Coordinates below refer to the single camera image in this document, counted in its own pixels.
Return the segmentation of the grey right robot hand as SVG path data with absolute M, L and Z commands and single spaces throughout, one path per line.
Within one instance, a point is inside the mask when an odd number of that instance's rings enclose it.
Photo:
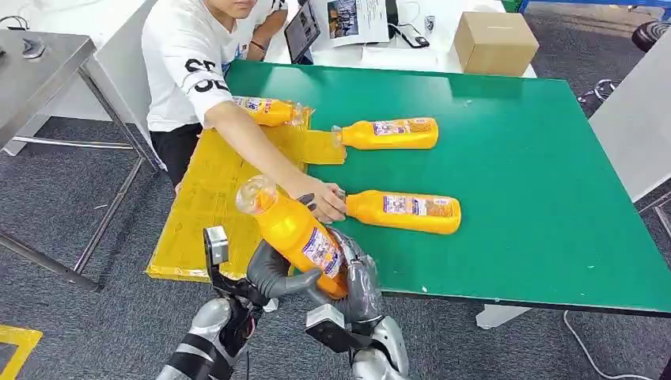
M 343 314 L 347 324 L 368 322 L 383 315 L 383 300 L 373 258 L 351 237 L 330 226 L 326 230 L 339 245 L 347 265 L 347 296 L 332 299 L 316 285 L 307 294 L 318 305 L 330 304 Z

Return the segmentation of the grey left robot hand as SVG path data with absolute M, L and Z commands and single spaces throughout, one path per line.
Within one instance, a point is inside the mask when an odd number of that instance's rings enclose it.
M 265 240 L 254 251 L 247 267 L 248 280 L 266 298 L 306 293 L 315 303 L 328 303 L 317 289 L 321 277 L 319 268 L 298 275 L 289 275 L 290 262 Z

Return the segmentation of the person's right hand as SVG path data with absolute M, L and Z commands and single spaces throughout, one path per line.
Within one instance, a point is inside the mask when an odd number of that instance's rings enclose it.
M 287 194 L 303 204 L 313 216 L 323 224 L 339 222 L 345 219 L 346 204 L 338 196 L 340 188 L 336 184 L 324 183 L 308 175 L 284 187 Z

